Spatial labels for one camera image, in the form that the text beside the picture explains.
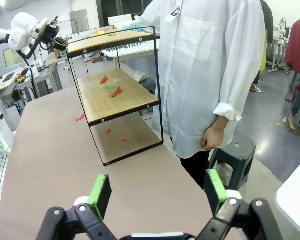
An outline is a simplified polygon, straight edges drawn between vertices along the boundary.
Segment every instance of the green pad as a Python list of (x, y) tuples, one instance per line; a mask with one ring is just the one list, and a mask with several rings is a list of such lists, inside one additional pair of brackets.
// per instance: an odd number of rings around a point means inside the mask
[(115, 89), (116, 86), (106, 86), (105, 89), (109, 90), (109, 89)]
[(99, 175), (88, 199), (88, 205), (94, 210), (100, 221), (105, 218), (111, 193), (109, 176), (107, 174)]
[(228, 195), (217, 170), (209, 169), (206, 173), (204, 189), (215, 216), (228, 199)]

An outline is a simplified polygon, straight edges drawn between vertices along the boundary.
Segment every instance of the hand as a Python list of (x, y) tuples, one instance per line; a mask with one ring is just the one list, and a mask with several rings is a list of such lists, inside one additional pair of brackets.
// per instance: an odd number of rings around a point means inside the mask
[(214, 124), (203, 134), (201, 147), (206, 151), (218, 148), (224, 141), (225, 129), (228, 122), (229, 120), (224, 116), (218, 116)]

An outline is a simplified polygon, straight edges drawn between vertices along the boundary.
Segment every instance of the gray stool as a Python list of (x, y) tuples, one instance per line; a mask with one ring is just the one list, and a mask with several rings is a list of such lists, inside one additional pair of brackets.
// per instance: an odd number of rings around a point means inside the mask
[(229, 186), (225, 187), (231, 190), (239, 190), (248, 180), (255, 152), (255, 143), (235, 132), (233, 141), (228, 146), (214, 151), (209, 168), (213, 169), (217, 161), (230, 165), (233, 172)]
[[(157, 88), (157, 84), (155, 82), (155, 80), (153, 80), (152, 78), (148, 78), (144, 81), (139, 82), (145, 89), (147, 89), (152, 95), (155, 95), (156, 93), (156, 88)], [(143, 111), (139, 111), (138, 112), (140, 116), (143, 116)]]

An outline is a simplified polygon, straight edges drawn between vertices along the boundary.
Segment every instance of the gray floor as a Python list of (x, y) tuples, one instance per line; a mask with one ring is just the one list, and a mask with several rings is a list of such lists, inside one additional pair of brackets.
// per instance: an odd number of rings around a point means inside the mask
[[(150, 57), (125, 61), (129, 67), (146, 72), (155, 79), (154, 61)], [(87, 63), (89, 74), (113, 68), (113, 62)], [(77, 77), (87, 75), (85, 63), (76, 67)], [(276, 123), (291, 111), (291, 103), (285, 101), (290, 84), (290, 75), (278, 71), (261, 75), (259, 87), (262, 93), (250, 92), (242, 120), (236, 129), (240, 134), (253, 140), (257, 146), (254, 162), (247, 183), (240, 189), (246, 202), (255, 198), (268, 200), (285, 240), (300, 240), (300, 233), (284, 218), (275, 205), (278, 189), (300, 164), (300, 134), (293, 134)], [(151, 114), (144, 114), (144, 119)], [(152, 120), (146, 121), (150, 126)], [(165, 145), (174, 154), (170, 139), (165, 137)], [(227, 166), (217, 166), (224, 182), (230, 180), (231, 171)]]

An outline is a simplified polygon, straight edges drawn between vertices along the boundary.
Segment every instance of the black pants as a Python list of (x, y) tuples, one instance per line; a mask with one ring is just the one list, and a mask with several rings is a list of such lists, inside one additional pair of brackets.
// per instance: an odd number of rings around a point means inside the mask
[(259, 78), (260, 78), (260, 71), (258, 72), (258, 75), (255, 77), (253, 84), (257, 84), (258, 85)]
[(206, 170), (209, 168), (209, 154), (210, 151), (200, 151), (188, 159), (180, 158), (181, 165), (202, 189), (205, 187)]

